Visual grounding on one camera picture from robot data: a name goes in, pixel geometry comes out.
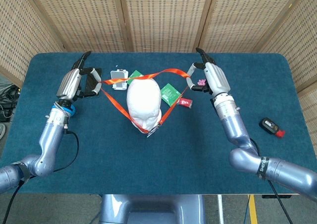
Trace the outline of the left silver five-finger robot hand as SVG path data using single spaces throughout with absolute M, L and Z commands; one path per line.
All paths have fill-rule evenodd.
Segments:
M 60 100 L 74 102 L 77 98 L 97 97 L 102 83 L 101 75 L 93 67 L 84 67 L 85 61 L 91 51 L 85 52 L 72 66 L 71 70 L 64 76 L 56 96 Z M 86 75 L 86 88 L 81 89 L 81 78 Z

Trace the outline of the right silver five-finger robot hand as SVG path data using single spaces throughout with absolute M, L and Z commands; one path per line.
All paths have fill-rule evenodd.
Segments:
M 196 92 L 209 93 L 212 97 L 216 97 L 221 93 L 228 93 L 230 86 L 223 70 L 218 67 L 214 59 L 205 53 L 203 49 L 196 48 L 196 51 L 202 57 L 202 63 L 192 63 L 187 74 L 189 77 L 186 78 L 189 89 Z M 191 76 L 196 69 L 204 71 L 206 81 L 204 85 L 195 85 L 192 82 Z

